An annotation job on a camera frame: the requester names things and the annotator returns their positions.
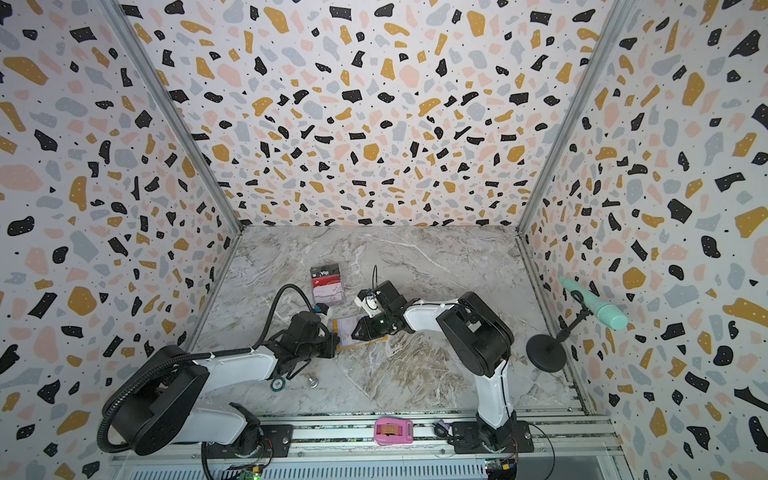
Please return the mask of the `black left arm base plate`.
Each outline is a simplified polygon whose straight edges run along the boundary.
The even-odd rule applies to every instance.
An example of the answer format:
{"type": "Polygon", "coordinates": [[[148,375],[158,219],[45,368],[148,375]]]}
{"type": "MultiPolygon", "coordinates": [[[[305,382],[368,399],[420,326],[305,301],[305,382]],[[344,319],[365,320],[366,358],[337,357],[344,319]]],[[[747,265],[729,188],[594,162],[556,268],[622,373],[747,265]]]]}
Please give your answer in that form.
{"type": "Polygon", "coordinates": [[[209,460],[233,459],[248,463],[286,458],[293,432],[291,424],[247,426],[232,444],[206,443],[206,456],[209,460]]]}

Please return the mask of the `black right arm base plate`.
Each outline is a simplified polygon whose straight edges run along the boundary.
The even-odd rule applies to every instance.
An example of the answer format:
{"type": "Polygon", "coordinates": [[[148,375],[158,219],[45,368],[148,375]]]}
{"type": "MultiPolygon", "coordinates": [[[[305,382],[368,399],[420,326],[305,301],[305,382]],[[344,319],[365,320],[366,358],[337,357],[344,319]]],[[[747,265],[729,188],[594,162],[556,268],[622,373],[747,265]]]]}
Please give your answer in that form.
{"type": "Polygon", "coordinates": [[[510,419],[498,429],[484,421],[460,421],[447,423],[439,420],[433,424],[433,432],[453,447],[456,454],[514,454],[532,453],[534,444],[529,424],[510,419]]]}

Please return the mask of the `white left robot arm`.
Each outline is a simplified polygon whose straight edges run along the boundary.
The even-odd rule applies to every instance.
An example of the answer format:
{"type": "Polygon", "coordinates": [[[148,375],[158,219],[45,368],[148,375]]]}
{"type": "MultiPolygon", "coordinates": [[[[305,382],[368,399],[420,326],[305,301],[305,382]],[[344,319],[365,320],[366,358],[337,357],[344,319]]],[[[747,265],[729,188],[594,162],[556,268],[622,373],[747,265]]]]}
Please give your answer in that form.
{"type": "Polygon", "coordinates": [[[263,452],[275,442],[258,416],[217,392],[253,382],[279,392],[312,360],[333,358],[339,343],[315,312],[303,311],[258,347],[212,353],[163,347],[105,402],[97,444],[107,453],[140,456],[194,443],[240,458],[263,452]]]}

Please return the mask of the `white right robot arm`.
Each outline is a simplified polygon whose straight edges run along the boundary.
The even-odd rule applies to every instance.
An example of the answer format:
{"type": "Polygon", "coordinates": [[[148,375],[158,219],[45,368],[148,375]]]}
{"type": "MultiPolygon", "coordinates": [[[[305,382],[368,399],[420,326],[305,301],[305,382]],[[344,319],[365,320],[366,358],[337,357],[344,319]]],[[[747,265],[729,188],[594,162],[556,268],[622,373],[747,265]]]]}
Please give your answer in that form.
{"type": "Polygon", "coordinates": [[[499,430],[513,421],[506,373],[514,336],[476,293],[446,301],[407,300],[386,281],[359,291],[355,304],[366,315],[353,330],[353,339],[372,341],[402,332],[443,334],[475,377],[481,424],[499,430]]]}

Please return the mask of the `black VIP card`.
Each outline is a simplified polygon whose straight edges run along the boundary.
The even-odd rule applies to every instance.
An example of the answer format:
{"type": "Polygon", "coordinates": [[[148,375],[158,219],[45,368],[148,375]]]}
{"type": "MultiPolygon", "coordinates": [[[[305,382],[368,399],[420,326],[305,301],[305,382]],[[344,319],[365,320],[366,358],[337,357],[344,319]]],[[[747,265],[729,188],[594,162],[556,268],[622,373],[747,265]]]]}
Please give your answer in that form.
{"type": "Polygon", "coordinates": [[[313,281],[340,275],[340,269],[337,263],[315,266],[310,269],[313,281]]]}

